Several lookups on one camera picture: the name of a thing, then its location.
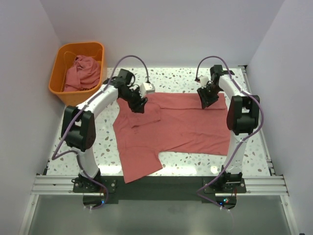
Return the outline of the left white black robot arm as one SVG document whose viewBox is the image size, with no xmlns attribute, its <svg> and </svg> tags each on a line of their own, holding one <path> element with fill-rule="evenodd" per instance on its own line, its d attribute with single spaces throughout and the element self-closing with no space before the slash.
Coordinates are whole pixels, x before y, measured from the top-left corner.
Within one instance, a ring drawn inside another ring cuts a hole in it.
<svg viewBox="0 0 313 235">
<path fill-rule="evenodd" d="M 67 106 L 64 111 L 61 140 L 70 148 L 69 152 L 76 155 L 80 168 L 78 177 L 73 180 L 75 186 L 99 191 L 103 184 L 101 172 L 96 164 L 92 146 L 96 139 L 95 119 L 114 101 L 126 101 L 134 113 L 144 113 L 147 94 L 155 92 L 149 81 L 141 85 L 135 84 L 135 75 L 121 69 L 118 76 L 104 81 L 94 95 L 77 106 Z"/>
</svg>

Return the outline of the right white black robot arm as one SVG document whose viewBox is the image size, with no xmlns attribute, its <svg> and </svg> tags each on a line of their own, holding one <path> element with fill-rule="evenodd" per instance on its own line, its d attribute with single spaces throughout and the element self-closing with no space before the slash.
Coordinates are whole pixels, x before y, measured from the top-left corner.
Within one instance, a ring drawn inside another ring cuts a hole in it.
<svg viewBox="0 0 313 235">
<path fill-rule="evenodd" d="M 227 158 L 219 175 L 206 185 L 212 192 L 230 192 L 244 187 L 243 158 L 248 138 L 259 125 L 260 98 L 245 91 L 234 80 L 234 73 L 224 70 L 221 65 L 210 68 L 210 77 L 196 76 L 201 87 L 197 89 L 201 107 L 208 108 L 218 101 L 219 92 L 224 92 L 230 100 L 226 125 L 230 131 Z"/>
</svg>

